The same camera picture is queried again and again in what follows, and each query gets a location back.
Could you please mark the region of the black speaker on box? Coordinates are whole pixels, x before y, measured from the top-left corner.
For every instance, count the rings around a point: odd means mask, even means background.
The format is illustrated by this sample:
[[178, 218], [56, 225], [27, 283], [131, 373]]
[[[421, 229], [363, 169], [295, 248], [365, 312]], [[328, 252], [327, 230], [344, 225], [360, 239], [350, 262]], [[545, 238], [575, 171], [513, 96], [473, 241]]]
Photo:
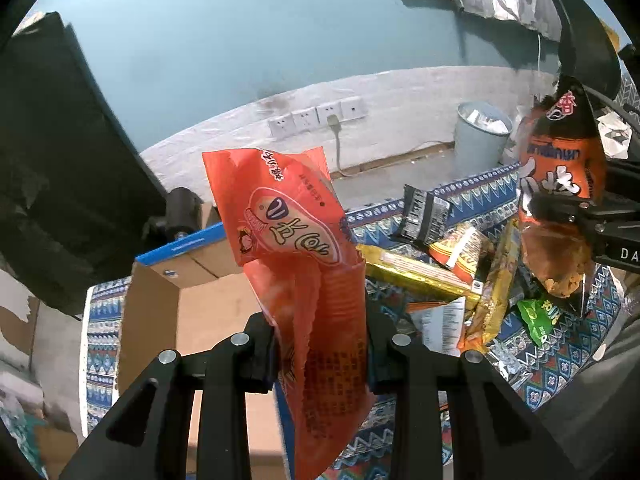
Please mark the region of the black speaker on box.
[[165, 213], [145, 222], [142, 240], [149, 244], [166, 244], [198, 231], [202, 203], [188, 188], [174, 188], [166, 196]]

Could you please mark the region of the orange striped snack bag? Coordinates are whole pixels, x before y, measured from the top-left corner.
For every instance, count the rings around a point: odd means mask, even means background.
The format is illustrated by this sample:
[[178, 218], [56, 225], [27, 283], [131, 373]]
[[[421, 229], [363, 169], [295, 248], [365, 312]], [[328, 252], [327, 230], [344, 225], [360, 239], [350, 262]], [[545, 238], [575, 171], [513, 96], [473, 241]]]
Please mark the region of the orange striped snack bag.
[[472, 285], [480, 262], [491, 256], [495, 246], [471, 222], [455, 226], [444, 238], [428, 245], [428, 253], [459, 280]]

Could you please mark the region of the black office chair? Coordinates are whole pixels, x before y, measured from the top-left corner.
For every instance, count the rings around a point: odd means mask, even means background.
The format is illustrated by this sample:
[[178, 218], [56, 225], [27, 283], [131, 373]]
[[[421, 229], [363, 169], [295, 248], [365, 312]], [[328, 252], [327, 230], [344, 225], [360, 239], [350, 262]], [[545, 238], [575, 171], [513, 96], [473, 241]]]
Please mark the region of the black office chair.
[[584, 0], [551, 0], [561, 23], [561, 74], [614, 100], [620, 91], [620, 62], [604, 26]]

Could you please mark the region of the red snack bag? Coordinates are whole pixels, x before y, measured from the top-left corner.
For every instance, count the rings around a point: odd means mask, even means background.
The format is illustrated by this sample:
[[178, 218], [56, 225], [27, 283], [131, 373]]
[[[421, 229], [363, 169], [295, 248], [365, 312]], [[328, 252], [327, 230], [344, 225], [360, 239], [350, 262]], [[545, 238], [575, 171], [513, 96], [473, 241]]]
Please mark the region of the red snack bag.
[[294, 474], [320, 477], [369, 414], [366, 262], [323, 148], [206, 152], [233, 257], [276, 331], [294, 424]]

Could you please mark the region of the green bean snack bag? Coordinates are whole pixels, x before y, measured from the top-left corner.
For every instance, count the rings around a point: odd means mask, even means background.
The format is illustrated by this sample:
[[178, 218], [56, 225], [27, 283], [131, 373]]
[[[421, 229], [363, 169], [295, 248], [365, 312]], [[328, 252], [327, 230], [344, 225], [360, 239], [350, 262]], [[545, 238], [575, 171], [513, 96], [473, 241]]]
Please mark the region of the green bean snack bag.
[[548, 299], [520, 300], [518, 310], [528, 328], [530, 338], [538, 347], [550, 340], [555, 325], [562, 316], [562, 310]]

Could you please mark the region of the long gold biscuit pack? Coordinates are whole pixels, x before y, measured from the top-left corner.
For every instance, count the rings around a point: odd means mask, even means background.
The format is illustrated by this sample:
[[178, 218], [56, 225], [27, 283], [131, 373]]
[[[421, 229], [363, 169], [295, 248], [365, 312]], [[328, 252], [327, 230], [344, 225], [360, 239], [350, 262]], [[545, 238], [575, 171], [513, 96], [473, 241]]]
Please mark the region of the long gold biscuit pack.
[[359, 244], [357, 249], [366, 262], [369, 278], [442, 300], [464, 297], [468, 310], [473, 310], [482, 296], [481, 289], [465, 283], [454, 272], [441, 266], [433, 266], [376, 246]]

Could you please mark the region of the pale blue waste bin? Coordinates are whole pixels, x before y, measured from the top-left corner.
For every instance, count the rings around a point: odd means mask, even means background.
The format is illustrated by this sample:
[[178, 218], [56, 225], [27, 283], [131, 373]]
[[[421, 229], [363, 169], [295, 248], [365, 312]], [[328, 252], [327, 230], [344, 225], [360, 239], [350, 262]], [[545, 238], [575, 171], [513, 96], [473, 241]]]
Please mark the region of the pale blue waste bin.
[[457, 108], [454, 126], [454, 172], [457, 177], [482, 174], [499, 165], [513, 122], [493, 105], [474, 101]]

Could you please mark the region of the blue cardboard box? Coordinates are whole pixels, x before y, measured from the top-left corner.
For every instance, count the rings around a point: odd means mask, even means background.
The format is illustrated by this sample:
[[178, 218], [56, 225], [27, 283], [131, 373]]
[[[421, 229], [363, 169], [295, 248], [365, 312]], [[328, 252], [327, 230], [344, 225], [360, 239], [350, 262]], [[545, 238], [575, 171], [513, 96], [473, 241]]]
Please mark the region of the blue cardboard box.
[[[154, 266], [134, 263], [120, 324], [118, 393], [161, 351], [188, 356], [209, 350], [239, 333], [260, 311], [224, 229], [222, 238]], [[252, 478], [288, 479], [276, 386], [266, 394], [247, 393], [245, 399]]]

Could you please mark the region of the black snack bag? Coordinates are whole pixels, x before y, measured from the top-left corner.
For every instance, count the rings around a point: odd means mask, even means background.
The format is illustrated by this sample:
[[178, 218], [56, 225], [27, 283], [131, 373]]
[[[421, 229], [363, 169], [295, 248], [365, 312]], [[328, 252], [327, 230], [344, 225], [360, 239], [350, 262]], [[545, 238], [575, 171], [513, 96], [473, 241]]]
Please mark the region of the black snack bag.
[[450, 210], [448, 200], [406, 184], [401, 219], [393, 239], [427, 248], [444, 238]]

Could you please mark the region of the yellow long snack pack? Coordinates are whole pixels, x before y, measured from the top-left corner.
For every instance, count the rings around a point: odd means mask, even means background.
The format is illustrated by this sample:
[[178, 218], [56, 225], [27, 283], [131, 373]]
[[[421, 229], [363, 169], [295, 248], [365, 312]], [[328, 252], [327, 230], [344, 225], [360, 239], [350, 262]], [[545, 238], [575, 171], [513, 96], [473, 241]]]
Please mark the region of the yellow long snack pack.
[[488, 351], [487, 345], [500, 332], [506, 310], [509, 307], [510, 289], [513, 284], [521, 253], [521, 232], [518, 219], [506, 222], [501, 234], [495, 258], [492, 260], [480, 301], [475, 307], [471, 324], [464, 330], [458, 344], [462, 351]]

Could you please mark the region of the white wall sockets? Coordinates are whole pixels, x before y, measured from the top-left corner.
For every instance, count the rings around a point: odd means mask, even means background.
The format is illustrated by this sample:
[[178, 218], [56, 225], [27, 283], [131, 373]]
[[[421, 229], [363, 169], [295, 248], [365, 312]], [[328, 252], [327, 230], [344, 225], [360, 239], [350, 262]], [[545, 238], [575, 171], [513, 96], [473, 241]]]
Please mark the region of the white wall sockets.
[[363, 98], [349, 96], [338, 101], [326, 102], [270, 118], [267, 124], [270, 133], [276, 139], [282, 139], [296, 133], [329, 128], [332, 125], [352, 122], [367, 116], [368, 108]]

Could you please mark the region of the orange black chips bag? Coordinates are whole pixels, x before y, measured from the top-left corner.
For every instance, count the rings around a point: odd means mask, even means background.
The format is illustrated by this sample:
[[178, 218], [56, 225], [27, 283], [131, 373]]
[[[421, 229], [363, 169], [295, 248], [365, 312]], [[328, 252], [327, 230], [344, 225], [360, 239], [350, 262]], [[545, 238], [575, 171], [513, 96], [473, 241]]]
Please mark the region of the orange black chips bag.
[[523, 261], [552, 296], [567, 298], [593, 270], [591, 249], [570, 222], [535, 217], [532, 198], [568, 196], [597, 202], [604, 194], [606, 160], [582, 84], [562, 76], [554, 102], [537, 118], [520, 148]]

